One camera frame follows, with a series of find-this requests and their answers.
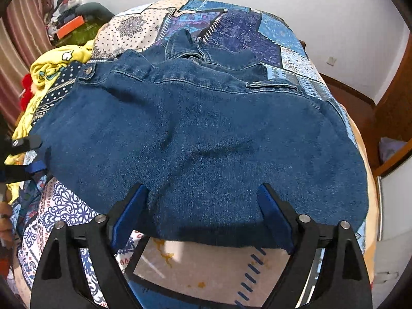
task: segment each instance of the curtain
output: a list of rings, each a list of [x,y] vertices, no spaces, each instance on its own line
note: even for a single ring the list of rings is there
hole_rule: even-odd
[[[14,129],[20,114],[21,79],[51,50],[45,24],[53,0],[12,0],[0,19],[0,111]]]

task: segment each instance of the bed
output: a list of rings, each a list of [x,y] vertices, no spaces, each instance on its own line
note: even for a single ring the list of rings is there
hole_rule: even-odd
[[[227,13],[238,17],[237,22],[222,25]],[[207,0],[164,0],[138,6],[116,15],[99,31],[93,44],[92,61],[112,59],[126,49],[139,52],[151,45],[168,39],[179,29],[188,30],[193,37],[202,36],[210,43],[218,42],[219,32],[230,34],[228,48],[251,49],[266,66],[269,76],[281,76],[298,80],[310,96],[329,101],[339,112],[347,128],[348,138],[362,155],[367,172],[369,209],[362,226],[357,230],[370,281],[374,276],[374,250],[378,224],[377,197],[372,173],[367,161],[361,135],[345,108],[328,90],[324,80],[308,58],[293,31],[279,17],[251,9]],[[36,119],[47,114],[40,110]],[[36,153],[25,154],[29,164]],[[21,297],[30,305],[30,289],[36,268],[48,235],[55,222],[64,220],[68,225],[89,222],[97,214],[80,197],[68,190],[56,178],[42,177],[37,184],[21,185],[25,196],[14,203],[13,221],[19,227],[21,242],[16,248],[14,276]],[[170,242],[151,238],[139,262],[131,261],[133,251],[142,237],[137,231],[131,235],[128,245],[116,255],[120,269],[129,278],[138,275],[160,287],[195,298],[222,302],[241,303],[260,307],[273,285],[277,282],[288,261],[288,254],[281,249],[260,252],[254,247],[211,247],[197,243]],[[253,257],[262,254],[262,264],[257,287],[247,299],[239,295],[248,265]],[[313,287],[321,267],[323,250],[318,249],[308,283],[300,303],[305,304],[312,296]],[[102,295],[87,249],[81,249],[84,271],[96,303],[107,306]],[[140,285],[137,296],[147,308],[160,308],[154,298],[157,289]]]

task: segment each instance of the bed sheet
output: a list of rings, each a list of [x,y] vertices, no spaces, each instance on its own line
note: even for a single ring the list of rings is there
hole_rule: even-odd
[[[223,44],[231,50],[251,49],[266,66],[269,79],[276,77],[298,82],[308,94],[329,101],[339,112],[347,127],[348,137],[358,147],[367,170],[369,210],[356,236],[372,281],[378,208],[365,146],[356,125],[343,106],[333,98],[300,42],[281,18],[248,7],[220,2],[164,0],[116,15],[102,27],[96,37],[91,59],[103,61],[114,58],[128,48],[143,51],[151,45],[167,40],[181,28],[187,29],[192,36],[201,37],[207,43]],[[25,163],[31,162],[34,156],[34,152],[27,153]],[[58,220],[64,220],[69,225],[81,224],[96,215],[55,178],[39,189],[42,190],[41,198],[29,206],[30,217],[25,223],[22,243],[17,249],[21,267],[16,267],[15,275],[20,281],[24,279],[27,285],[19,287],[25,294],[22,295],[24,299],[30,298],[28,292],[53,224]],[[116,259],[123,272],[141,236],[142,234],[133,232],[127,247],[117,253]],[[286,265],[288,255],[280,249],[266,250],[265,256],[259,254],[262,253],[250,247],[217,248],[152,238],[143,258],[133,270],[134,274],[146,280],[201,299],[231,304],[237,301],[245,306],[261,306]],[[82,249],[81,256],[93,298],[96,303],[106,306],[88,251]],[[259,286],[254,286],[254,292],[248,293],[246,300],[239,295],[239,292],[245,291],[240,285],[245,283],[244,274],[248,265],[256,263],[253,256],[258,259],[260,257],[263,265],[260,267]],[[318,251],[316,257],[313,273],[302,294],[302,304],[308,301],[312,286],[316,283],[322,250]],[[149,298],[149,293],[144,290],[141,295],[143,301]]]

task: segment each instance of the orange box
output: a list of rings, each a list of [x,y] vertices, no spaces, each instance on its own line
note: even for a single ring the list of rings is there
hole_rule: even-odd
[[[79,28],[79,26],[84,24],[83,16],[77,16],[73,18],[69,23],[62,26],[57,30],[57,37],[59,39],[63,38],[65,35],[71,33],[74,29]]]

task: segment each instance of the wall outlet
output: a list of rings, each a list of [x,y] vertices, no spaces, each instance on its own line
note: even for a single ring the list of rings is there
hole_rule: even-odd
[[[336,63],[336,58],[329,57],[326,63],[330,66],[334,66],[334,64]]]

